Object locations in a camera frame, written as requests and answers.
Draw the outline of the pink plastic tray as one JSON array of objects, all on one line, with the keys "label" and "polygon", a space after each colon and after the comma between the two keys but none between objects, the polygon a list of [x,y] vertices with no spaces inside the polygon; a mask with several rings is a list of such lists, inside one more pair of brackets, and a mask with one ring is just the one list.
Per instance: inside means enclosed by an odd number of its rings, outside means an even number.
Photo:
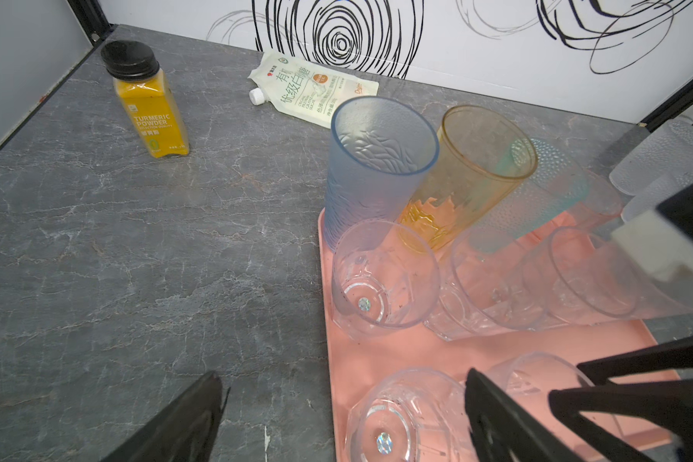
[{"label": "pink plastic tray", "polygon": [[642,321],[512,332],[445,342],[423,325],[354,342],[334,323],[331,294],[333,253],[320,245],[321,281],[328,349],[335,458],[347,460],[348,412],[385,377],[411,368],[431,368],[463,381],[471,368],[483,372],[506,360],[547,352],[573,365],[656,345]]}]

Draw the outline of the clear faceted glass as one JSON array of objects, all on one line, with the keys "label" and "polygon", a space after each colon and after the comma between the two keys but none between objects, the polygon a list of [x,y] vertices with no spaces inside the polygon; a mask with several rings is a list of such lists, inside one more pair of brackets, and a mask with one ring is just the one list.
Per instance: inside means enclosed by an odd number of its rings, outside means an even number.
[{"label": "clear faceted glass", "polygon": [[571,448],[584,443],[552,415],[548,400],[552,390],[593,386],[576,366],[547,352],[531,352],[498,363],[484,374],[559,440]]}]

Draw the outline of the yellow spice jar black lid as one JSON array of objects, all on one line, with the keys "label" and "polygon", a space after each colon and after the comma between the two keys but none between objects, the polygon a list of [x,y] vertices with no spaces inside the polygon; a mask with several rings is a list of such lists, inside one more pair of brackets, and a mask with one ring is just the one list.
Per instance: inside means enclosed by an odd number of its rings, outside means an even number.
[{"label": "yellow spice jar black lid", "polygon": [[154,51],[136,40],[113,40],[102,47],[101,60],[149,154],[189,155],[187,129]]}]

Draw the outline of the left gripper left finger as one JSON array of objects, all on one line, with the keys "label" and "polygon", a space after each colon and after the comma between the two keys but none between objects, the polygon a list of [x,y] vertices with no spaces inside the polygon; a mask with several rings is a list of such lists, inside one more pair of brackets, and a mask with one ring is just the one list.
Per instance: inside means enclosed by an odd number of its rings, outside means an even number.
[{"label": "left gripper left finger", "polygon": [[208,461],[230,390],[214,371],[204,373],[106,461]]}]

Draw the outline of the amber yellow plastic cup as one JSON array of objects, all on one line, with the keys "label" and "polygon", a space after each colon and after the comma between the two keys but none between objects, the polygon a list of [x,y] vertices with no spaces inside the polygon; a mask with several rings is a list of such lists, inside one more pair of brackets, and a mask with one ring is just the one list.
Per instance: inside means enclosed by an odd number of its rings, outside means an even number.
[{"label": "amber yellow plastic cup", "polygon": [[538,165],[531,139],[513,122],[483,107],[450,108],[437,138],[438,160],[398,220],[434,251],[519,188]]}]

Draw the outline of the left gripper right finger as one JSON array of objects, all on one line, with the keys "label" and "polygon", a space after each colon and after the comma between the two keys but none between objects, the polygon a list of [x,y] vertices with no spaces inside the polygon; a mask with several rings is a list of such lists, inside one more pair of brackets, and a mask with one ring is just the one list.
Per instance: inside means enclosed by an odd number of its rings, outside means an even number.
[{"label": "left gripper right finger", "polygon": [[475,368],[465,382],[465,413],[480,461],[581,459]]}]

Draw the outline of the clear ribbed plastic cup front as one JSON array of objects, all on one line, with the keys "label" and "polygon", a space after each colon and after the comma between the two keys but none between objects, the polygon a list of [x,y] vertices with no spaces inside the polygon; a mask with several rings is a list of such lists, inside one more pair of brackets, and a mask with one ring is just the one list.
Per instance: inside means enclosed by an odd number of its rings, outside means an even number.
[{"label": "clear ribbed plastic cup front", "polygon": [[355,342],[423,323],[440,295],[435,253],[394,221],[361,221],[342,236],[332,260],[332,319]]}]

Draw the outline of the white green sugar pouch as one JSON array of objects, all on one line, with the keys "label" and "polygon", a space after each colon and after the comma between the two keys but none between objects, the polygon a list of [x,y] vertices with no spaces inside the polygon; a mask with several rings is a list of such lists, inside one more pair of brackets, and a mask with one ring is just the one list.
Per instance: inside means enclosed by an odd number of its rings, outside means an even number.
[{"label": "white green sugar pouch", "polygon": [[327,69],[296,57],[268,50],[248,78],[256,88],[249,92],[255,106],[271,103],[276,111],[328,128],[336,109],[361,96],[375,96],[379,84]]}]

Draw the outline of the clear short glass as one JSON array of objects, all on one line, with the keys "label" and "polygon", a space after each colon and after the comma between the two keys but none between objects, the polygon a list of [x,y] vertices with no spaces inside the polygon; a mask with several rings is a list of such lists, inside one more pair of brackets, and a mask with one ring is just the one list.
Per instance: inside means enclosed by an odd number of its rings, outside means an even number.
[{"label": "clear short glass", "polygon": [[446,342],[539,329],[547,310],[516,273],[528,253],[500,229],[463,231],[441,256],[439,298],[423,325]]},{"label": "clear short glass", "polygon": [[520,275],[547,328],[633,319],[643,295],[639,270],[617,246],[577,227],[545,238],[524,258]]}]

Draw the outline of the teal green plastic cup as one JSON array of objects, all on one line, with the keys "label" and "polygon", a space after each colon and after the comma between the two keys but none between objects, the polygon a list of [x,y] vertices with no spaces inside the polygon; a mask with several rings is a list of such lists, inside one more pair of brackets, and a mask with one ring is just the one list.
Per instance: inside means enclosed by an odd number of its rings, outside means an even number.
[{"label": "teal green plastic cup", "polygon": [[495,233],[494,244],[522,238],[587,197],[585,170],[571,155],[543,140],[531,144],[536,171],[472,226]]}]

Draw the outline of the clear ribbed plastic cup back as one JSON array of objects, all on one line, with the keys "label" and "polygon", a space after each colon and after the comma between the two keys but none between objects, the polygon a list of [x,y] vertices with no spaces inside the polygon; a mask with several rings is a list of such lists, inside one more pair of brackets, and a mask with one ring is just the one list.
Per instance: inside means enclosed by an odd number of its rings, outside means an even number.
[{"label": "clear ribbed plastic cup back", "polygon": [[433,369],[386,377],[348,414],[347,460],[476,461],[465,391]]}]

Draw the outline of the frosted white plastic cup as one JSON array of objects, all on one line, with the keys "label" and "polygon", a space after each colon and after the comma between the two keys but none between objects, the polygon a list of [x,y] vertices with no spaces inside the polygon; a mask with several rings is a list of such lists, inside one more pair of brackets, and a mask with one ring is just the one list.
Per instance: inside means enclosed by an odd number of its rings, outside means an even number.
[{"label": "frosted white plastic cup", "polygon": [[636,196],[665,173],[693,167],[693,124],[676,117],[666,121],[630,152],[610,173],[610,183]]}]

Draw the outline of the clear ribbed plastic cup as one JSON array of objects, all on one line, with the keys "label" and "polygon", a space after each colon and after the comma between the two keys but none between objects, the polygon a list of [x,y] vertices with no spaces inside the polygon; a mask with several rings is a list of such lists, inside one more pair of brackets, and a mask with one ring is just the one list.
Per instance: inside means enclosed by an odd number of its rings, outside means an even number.
[{"label": "clear ribbed plastic cup", "polygon": [[332,319],[355,342],[423,323],[440,295],[435,253],[394,221],[361,221],[342,236],[332,260]]},{"label": "clear ribbed plastic cup", "polygon": [[433,369],[386,377],[348,414],[347,460],[476,461],[465,391]]}]

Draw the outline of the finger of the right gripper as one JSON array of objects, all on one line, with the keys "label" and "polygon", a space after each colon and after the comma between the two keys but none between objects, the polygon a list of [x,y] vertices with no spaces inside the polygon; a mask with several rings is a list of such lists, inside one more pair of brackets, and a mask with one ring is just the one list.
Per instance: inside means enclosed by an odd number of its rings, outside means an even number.
[{"label": "finger of the right gripper", "polygon": [[693,336],[577,364],[595,385],[605,385],[614,377],[642,375],[665,370],[693,369]]},{"label": "finger of the right gripper", "polygon": [[552,415],[611,461],[649,461],[587,417],[603,413],[642,419],[679,437],[677,456],[693,461],[693,379],[552,390]]}]

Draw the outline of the blue textured plastic cup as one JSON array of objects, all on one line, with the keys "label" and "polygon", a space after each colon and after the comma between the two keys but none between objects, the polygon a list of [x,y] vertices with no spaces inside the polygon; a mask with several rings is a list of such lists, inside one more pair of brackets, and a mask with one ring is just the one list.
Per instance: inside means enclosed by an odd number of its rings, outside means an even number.
[{"label": "blue textured plastic cup", "polygon": [[330,127],[323,238],[331,250],[360,221],[396,221],[436,164],[432,125],[394,99],[341,104]]}]

